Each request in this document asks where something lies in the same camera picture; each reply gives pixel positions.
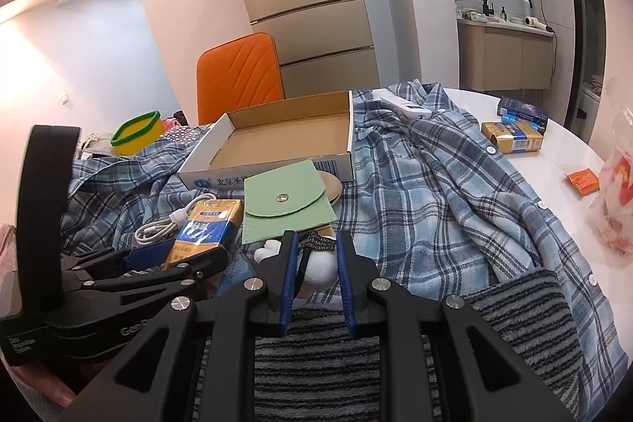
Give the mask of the patterned fabric pouch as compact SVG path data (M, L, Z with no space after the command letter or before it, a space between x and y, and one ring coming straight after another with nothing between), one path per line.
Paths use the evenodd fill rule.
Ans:
M182 126L176 125L166 130L162 135L162 139L166 139L176 144L191 146L202 139L209 131L210 125L202 126Z

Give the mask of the blue plaid shirt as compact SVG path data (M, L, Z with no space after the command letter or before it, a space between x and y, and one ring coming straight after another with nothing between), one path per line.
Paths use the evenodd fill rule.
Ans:
M549 204L491 148L438 85L395 94L428 108L409 121L354 94L356 176L336 227L414 295L463 295L579 421L593 419L627 370L612 309ZM374 421L378 339L354 339L337 288L300 303L289 333L255 345L260 421Z

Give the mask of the clear plastic bag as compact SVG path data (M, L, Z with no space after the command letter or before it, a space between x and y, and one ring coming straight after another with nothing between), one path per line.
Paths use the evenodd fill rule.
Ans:
M614 77L606 95L615 109L615 143L600 170L600 189L591 203L588 223L608 248L632 254L632 84Z

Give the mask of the orange sachet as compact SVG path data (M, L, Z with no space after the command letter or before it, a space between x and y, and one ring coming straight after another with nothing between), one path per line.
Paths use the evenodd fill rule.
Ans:
M574 171L567 175L568 182L582 195L587 196L600 189L598 176L589 168Z

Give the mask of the yellow blue cigarette pack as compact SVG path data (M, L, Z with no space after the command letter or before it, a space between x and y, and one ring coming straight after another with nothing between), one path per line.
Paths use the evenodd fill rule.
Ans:
M190 262L214 251L228 252L243 215L243 203L237 199L207 199L196 203L176 236L164 268L174 268L181 262Z

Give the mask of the yellow bin green rim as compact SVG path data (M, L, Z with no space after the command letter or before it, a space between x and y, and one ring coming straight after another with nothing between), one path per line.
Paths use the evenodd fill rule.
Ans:
M118 155L131 156L152 144L163 133L160 112L146 112L121 124L110 138L110 145Z

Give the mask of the orange chair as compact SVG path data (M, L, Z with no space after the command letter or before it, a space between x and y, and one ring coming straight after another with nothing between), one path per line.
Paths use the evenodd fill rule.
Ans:
M196 64L197 122L226 112L284 100L274 38L256 32L202 53Z

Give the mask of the yellow cigarette pack on table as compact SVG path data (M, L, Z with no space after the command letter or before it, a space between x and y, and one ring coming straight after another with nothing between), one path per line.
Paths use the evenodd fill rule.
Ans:
M483 122L482 134L503 154L538 152L543 135L528 122Z

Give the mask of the open cardboard box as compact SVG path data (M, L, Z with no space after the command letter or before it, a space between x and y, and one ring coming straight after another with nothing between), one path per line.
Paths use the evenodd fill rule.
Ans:
M350 91L278 100L228 112L178 170L190 189L238 189L244 179L310 159L342 182L355 179Z

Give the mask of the green leather snap pouch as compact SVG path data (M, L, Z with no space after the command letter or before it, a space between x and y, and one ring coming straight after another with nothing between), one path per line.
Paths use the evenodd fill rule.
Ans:
M302 233L336 221L326 186L310 159L244 180L244 244Z

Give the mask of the bathroom vanity cabinet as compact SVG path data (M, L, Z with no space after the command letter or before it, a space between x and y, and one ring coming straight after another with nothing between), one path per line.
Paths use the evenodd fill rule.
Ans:
M459 86L476 92L548 90L553 33L511 23L457 20Z

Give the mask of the white hair dryer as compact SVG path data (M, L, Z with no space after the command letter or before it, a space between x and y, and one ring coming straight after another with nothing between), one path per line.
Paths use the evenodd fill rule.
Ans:
M538 18L530 16L525 18L525 25L531 28L535 28L541 31L547 31L553 33L553 28L550 27L547 23L543 23L543 21L538 20Z

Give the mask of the dark blue box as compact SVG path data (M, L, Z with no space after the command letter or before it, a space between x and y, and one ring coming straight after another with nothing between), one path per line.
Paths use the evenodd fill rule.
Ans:
M501 97L497 106L497 115L503 123L526 121L541 134L545 133L549 120L546 110L509 97Z

